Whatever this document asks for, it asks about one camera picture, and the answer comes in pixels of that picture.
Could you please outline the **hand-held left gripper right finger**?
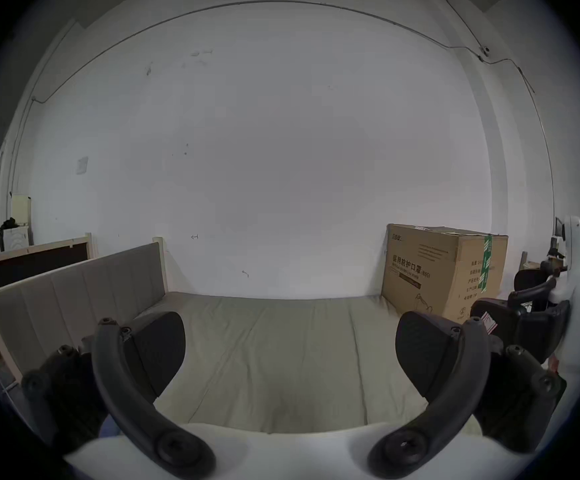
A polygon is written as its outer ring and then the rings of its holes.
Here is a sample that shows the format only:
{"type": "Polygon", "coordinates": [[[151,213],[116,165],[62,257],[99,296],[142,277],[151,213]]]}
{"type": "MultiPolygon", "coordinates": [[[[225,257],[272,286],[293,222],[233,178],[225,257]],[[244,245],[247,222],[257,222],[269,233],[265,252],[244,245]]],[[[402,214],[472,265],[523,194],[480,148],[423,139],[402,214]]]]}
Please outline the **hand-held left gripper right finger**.
{"type": "Polygon", "coordinates": [[[400,316],[395,352],[402,370],[428,402],[367,456],[379,478],[400,479],[424,466],[475,417],[482,435],[504,449],[534,452],[566,381],[519,345],[488,334],[479,317],[463,324],[409,311],[400,316]]]}

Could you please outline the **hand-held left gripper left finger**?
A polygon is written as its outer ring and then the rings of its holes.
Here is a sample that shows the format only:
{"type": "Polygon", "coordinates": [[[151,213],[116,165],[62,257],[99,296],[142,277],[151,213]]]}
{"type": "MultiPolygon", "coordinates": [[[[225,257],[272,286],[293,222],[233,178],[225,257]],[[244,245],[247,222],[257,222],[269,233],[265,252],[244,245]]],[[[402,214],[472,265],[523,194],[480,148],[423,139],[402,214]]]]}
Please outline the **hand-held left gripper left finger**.
{"type": "Polygon", "coordinates": [[[185,354],[176,312],[145,314],[124,325],[105,317],[80,349],[63,345],[23,376],[33,428],[66,455],[99,437],[110,419],[160,468],[179,479],[204,479],[216,467],[214,452],[154,406],[185,354]]]}

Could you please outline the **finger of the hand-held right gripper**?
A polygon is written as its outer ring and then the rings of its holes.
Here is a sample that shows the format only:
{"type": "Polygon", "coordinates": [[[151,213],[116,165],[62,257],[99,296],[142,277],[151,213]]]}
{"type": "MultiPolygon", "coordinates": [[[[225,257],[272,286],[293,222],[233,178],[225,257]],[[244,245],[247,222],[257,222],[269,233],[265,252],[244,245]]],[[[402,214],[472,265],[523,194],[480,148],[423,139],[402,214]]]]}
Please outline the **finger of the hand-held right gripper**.
{"type": "Polygon", "coordinates": [[[549,293],[556,288],[557,279],[555,277],[547,277],[545,281],[532,287],[527,287],[522,290],[513,290],[508,296],[508,308],[520,307],[525,303],[533,302],[534,300],[545,300],[549,293]]]}
{"type": "Polygon", "coordinates": [[[480,318],[488,334],[499,338],[504,347],[524,348],[540,363],[556,350],[570,315],[568,300],[538,311],[492,298],[481,298],[471,306],[471,316],[480,318]]]}

